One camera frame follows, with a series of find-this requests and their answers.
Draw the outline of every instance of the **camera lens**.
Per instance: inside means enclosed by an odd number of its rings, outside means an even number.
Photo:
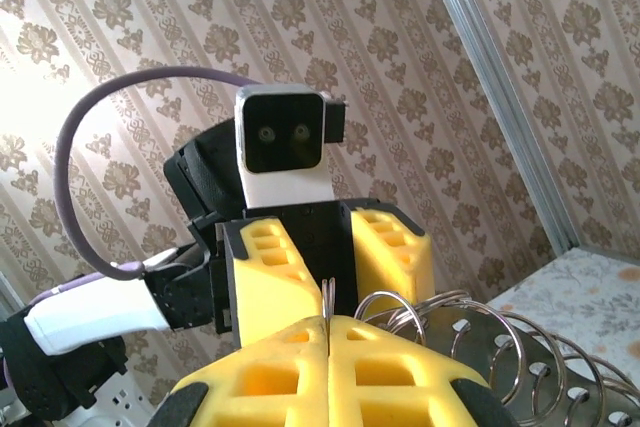
[[[293,137],[298,142],[306,142],[309,140],[311,133],[309,132],[309,127],[306,124],[298,124],[293,131]]]
[[[258,131],[258,137],[265,144],[270,144],[274,140],[276,140],[276,133],[273,131],[271,127],[262,127]]]

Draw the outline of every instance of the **floral tablecloth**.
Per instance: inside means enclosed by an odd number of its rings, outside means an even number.
[[[640,383],[640,266],[573,249],[489,304],[573,340]]]

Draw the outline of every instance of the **patterned wall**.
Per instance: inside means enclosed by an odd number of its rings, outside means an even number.
[[[433,236],[438,289],[488,299],[551,258],[442,0],[0,0],[0,26],[3,88],[14,91],[0,126],[1,267],[25,299],[90,271],[52,201],[61,118],[91,86],[161,64],[345,96],[346,141],[329,154],[336,194],[396,202],[421,223]],[[104,256],[141,259],[189,240],[162,164],[230,116],[233,95],[207,81],[158,80],[89,114],[71,188]],[[210,327],[127,343],[154,402],[230,350]]]
[[[639,0],[478,0],[581,243],[640,258]]]

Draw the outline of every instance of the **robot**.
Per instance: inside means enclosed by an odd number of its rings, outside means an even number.
[[[169,76],[237,85],[234,118],[164,166],[195,241],[114,266],[75,218],[73,134],[105,96]],[[98,272],[0,323],[16,397],[5,424],[517,425],[470,368],[351,318],[368,294],[395,291],[415,304],[434,286],[430,239],[418,225],[376,199],[334,197],[324,144],[342,142],[346,108],[305,85],[197,67],[128,74],[81,99],[58,138],[55,198],[70,240]],[[394,307],[376,304],[377,312]],[[239,350],[183,379],[154,412],[127,371],[121,336],[210,322],[233,332]]]

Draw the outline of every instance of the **yellow foam block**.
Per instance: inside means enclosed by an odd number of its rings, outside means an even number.
[[[377,290],[398,292],[412,304],[435,295],[428,235],[416,235],[393,213],[374,209],[352,211],[351,228],[360,301]],[[381,298],[367,312],[398,306]]]
[[[324,319],[312,317],[182,379],[208,385],[190,427],[327,427]]]
[[[450,382],[473,369],[350,317],[329,329],[331,427],[476,427]]]
[[[242,346],[322,314],[320,289],[280,220],[254,221],[240,236],[248,254],[233,259]]]

